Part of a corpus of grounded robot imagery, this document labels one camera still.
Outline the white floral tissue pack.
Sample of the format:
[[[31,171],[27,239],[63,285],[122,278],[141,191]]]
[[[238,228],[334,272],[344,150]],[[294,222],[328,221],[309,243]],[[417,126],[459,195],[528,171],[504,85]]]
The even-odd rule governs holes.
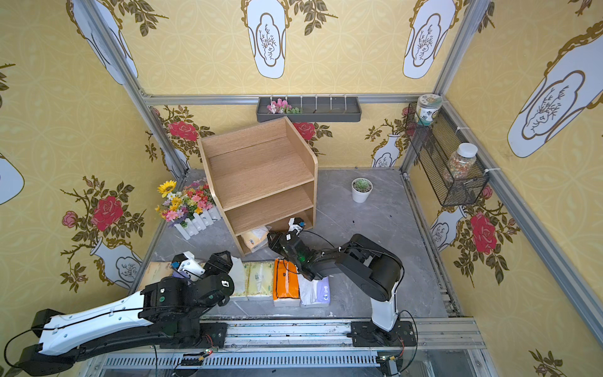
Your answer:
[[[232,268],[229,276],[234,283],[234,292],[230,296],[231,300],[247,301],[247,288],[249,284],[250,271],[247,264],[241,259],[232,258]]]

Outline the purple tissue pack bottom shelf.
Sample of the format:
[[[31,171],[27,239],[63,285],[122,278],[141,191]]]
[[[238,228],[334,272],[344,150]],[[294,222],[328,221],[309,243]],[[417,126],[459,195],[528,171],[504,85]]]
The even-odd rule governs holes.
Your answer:
[[[321,308],[330,306],[331,290],[328,277],[319,281],[308,281],[302,277],[298,284],[301,307]]]

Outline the purple Vinda tissue pack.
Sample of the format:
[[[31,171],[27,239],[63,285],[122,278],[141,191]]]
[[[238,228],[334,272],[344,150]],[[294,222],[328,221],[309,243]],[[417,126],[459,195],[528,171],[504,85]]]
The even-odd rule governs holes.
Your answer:
[[[190,276],[185,271],[180,271],[178,268],[171,266],[172,269],[172,277],[176,277],[179,279],[189,280]]]

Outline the yellow floral tissue pack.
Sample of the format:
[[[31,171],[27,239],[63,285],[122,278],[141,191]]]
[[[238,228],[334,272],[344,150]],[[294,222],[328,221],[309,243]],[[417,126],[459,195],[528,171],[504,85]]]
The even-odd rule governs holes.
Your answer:
[[[275,263],[248,262],[249,281],[246,296],[250,301],[272,301]]]

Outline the orange white tissue box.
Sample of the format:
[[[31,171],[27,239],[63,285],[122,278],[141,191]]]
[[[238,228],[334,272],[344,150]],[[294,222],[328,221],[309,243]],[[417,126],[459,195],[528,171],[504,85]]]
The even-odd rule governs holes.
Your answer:
[[[294,263],[276,259],[273,273],[273,304],[276,307],[300,306],[298,270]]]

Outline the orange cream tissue pack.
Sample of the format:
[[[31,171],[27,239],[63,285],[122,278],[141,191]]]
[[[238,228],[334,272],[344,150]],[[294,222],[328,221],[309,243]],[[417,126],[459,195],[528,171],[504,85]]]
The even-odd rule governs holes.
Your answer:
[[[140,291],[149,284],[157,283],[161,279],[171,276],[172,273],[173,270],[170,262],[149,262],[137,290]]]

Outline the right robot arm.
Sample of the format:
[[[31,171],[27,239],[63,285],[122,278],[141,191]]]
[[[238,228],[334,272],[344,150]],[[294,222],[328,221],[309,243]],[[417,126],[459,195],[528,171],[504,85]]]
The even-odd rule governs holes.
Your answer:
[[[308,281],[343,274],[371,299],[372,323],[392,331],[398,321],[395,294],[403,279],[402,261],[392,252],[357,233],[344,245],[318,251],[309,248],[298,232],[269,232],[269,248],[293,263]]]

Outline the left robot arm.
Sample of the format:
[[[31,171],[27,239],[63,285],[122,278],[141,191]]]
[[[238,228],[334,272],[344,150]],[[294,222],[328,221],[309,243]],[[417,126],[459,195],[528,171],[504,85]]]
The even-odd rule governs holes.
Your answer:
[[[24,348],[11,369],[46,376],[120,350],[223,346],[226,326],[201,325],[200,319],[215,306],[225,306],[235,291],[230,252],[213,253],[199,264],[186,251],[170,267],[171,275],[114,303],[75,314],[37,312],[30,331],[38,342]]]

